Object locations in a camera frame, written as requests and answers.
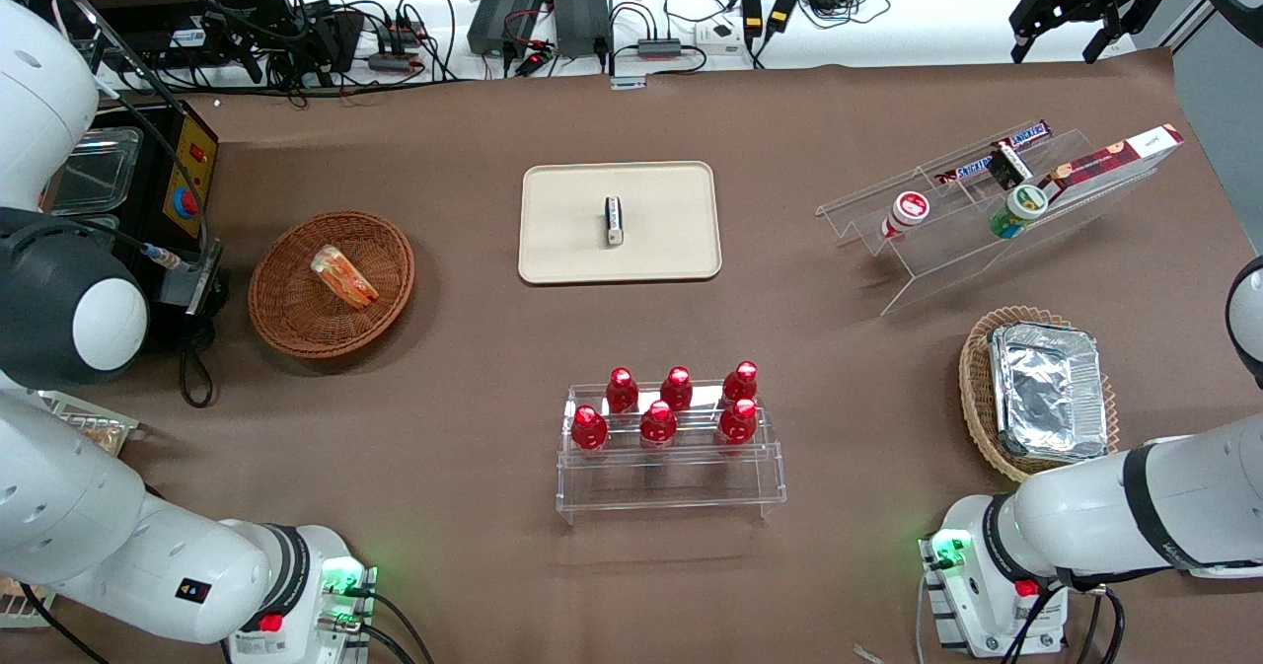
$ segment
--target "power supply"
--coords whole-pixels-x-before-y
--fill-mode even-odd
[[[480,0],[470,25],[470,49],[475,54],[504,54],[512,44],[514,57],[523,57],[524,40],[536,29],[536,18],[544,0]]]
[[[563,57],[610,52],[609,0],[553,0],[553,18],[557,52]]]

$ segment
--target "clear acrylic rack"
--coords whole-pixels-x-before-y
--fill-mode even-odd
[[[658,399],[642,386],[635,412],[609,414],[605,385],[573,385],[566,398],[557,449],[557,513],[571,525],[575,515],[630,509],[759,506],[767,515],[786,501],[784,466],[765,404],[759,427],[745,444],[716,444],[724,412],[722,381],[693,381],[690,409],[669,447],[640,447],[640,415]],[[591,404],[610,425],[604,449],[587,452],[570,438],[575,409]]]
[[[902,309],[916,300],[964,283],[986,271],[991,265],[1010,260],[1041,242],[1090,223],[1123,201],[1123,197],[1132,191],[1133,183],[1148,178],[1156,170],[1138,169],[1135,174],[1124,178],[1110,178],[1109,183],[1076,184],[1060,197],[1043,218],[1028,225],[1013,240],[1000,240],[991,234],[989,220],[1004,206],[1007,192],[995,178],[984,170],[961,184],[956,179],[940,183],[937,175],[983,159],[991,153],[991,143],[1022,133],[1033,125],[1036,121],[1015,125],[1004,133],[961,148],[960,151],[917,165],[906,174],[873,184],[839,201],[827,202],[816,210],[816,216],[823,216],[832,223],[834,232],[839,236],[839,245],[863,241],[870,255],[897,256],[898,263],[892,265],[898,268],[902,284],[889,304],[882,309],[883,317],[894,309]],[[1021,146],[1018,153],[1033,178],[1043,178],[1057,165],[1089,155],[1098,148],[1075,129],[1067,134],[1052,134],[1037,139]],[[928,197],[930,218],[903,236],[894,237],[893,241],[887,240],[880,234],[882,220],[890,213],[890,206],[899,193],[907,191],[921,192]]]

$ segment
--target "wicker basket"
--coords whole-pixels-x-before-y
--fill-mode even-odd
[[[991,377],[991,332],[1005,323],[1037,322],[1050,323],[1055,327],[1071,327],[1065,318],[1034,309],[1029,305],[1005,305],[985,314],[974,326],[965,340],[965,348],[960,352],[960,401],[965,408],[965,424],[969,425],[969,436],[981,449],[983,457],[991,462],[993,467],[1015,482],[1023,482],[1029,475],[1063,467],[1061,462],[1050,462],[1047,458],[1014,457],[1000,444],[999,430],[995,425],[995,391]],[[1109,377],[1101,375],[1101,395],[1105,399],[1105,422],[1109,434],[1109,452],[1118,452],[1118,412],[1114,409],[1114,389],[1109,385]]]
[[[354,309],[311,269],[312,256],[333,245],[364,273],[378,300]],[[250,278],[250,321],[282,353],[335,359],[364,348],[399,317],[412,295],[417,265],[395,223],[359,211],[316,215],[272,245]]]

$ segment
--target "packaged bread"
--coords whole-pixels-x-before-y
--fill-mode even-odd
[[[322,246],[321,251],[317,251],[312,259],[312,271],[320,274],[325,287],[356,309],[364,309],[378,300],[378,290],[373,289],[371,283],[355,268],[355,264],[342,255],[342,250],[333,245]]]

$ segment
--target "green light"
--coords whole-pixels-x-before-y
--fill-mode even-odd
[[[364,567],[349,555],[330,558],[321,569],[321,583],[325,590],[338,595],[346,592],[347,588],[357,587],[361,577],[364,577]]]

